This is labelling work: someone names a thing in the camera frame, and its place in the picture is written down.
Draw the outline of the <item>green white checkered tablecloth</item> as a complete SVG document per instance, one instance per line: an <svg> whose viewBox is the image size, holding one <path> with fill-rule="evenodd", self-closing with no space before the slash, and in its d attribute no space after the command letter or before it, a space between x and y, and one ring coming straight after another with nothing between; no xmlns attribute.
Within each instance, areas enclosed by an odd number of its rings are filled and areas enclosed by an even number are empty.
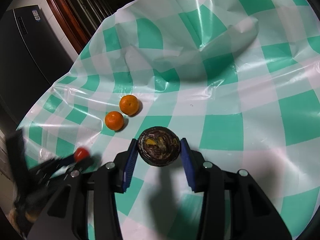
<svg viewBox="0 0 320 240"><path fill-rule="evenodd" d="M134 95L139 111L119 108ZM118 111L121 130L105 125ZM319 207L319 19L307 0L135 0L106 18L26 114L27 165L80 146L112 161L164 126L245 169L293 239Z"/></svg>

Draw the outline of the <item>brown wooden door frame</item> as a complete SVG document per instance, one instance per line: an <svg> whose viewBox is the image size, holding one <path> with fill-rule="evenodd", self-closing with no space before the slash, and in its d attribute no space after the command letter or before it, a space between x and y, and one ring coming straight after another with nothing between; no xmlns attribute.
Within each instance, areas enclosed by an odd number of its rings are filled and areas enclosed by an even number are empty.
<svg viewBox="0 0 320 240"><path fill-rule="evenodd" d="M46 0L58 24L79 54L99 25L134 0Z"/></svg>

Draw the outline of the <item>orange mandarin top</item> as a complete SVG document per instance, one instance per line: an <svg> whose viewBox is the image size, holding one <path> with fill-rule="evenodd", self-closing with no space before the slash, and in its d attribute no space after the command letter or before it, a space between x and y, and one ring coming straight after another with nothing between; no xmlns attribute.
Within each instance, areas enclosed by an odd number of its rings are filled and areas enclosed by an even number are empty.
<svg viewBox="0 0 320 240"><path fill-rule="evenodd" d="M139 101L134 95L125 95L119 102L120 110L128 115L133 116L139 111Z"/></svg>

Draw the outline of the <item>small red tomato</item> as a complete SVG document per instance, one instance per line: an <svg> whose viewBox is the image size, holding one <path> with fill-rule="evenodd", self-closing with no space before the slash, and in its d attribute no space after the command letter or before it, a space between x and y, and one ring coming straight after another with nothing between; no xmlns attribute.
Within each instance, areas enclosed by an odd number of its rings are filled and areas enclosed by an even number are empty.
<svg viewBox="0 0 320 240"><path fill-rule="evenodd" d="M86 159L86 158L89 158L91 155L88 151L87 148L85 147L79 147L75 150L74 154L73 154L73 157L74 157L74 161L76 163Z"/></svg>

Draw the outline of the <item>small orange mandarin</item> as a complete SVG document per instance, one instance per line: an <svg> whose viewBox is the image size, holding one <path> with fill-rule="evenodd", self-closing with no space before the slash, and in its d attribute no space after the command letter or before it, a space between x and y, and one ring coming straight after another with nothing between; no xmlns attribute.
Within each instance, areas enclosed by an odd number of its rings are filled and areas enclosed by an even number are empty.
<svg viewBox="0 0 320 240"><path fill-rule="evenodd" d="M111 111L105 116L105 125L113 131L121 130L124 126L124 117L118 111Z"/></svg>

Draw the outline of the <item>black refrigerator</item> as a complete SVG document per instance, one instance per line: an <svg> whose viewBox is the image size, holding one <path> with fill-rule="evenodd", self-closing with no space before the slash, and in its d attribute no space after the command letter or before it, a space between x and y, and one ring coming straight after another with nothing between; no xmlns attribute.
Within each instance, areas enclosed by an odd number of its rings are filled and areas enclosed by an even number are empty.
<svg viewBox="0 0 320 240"><path fill-rule="evenodd" d="M1 18L1 104L16 124L72 64L38 5L4 13Z"/></svg>

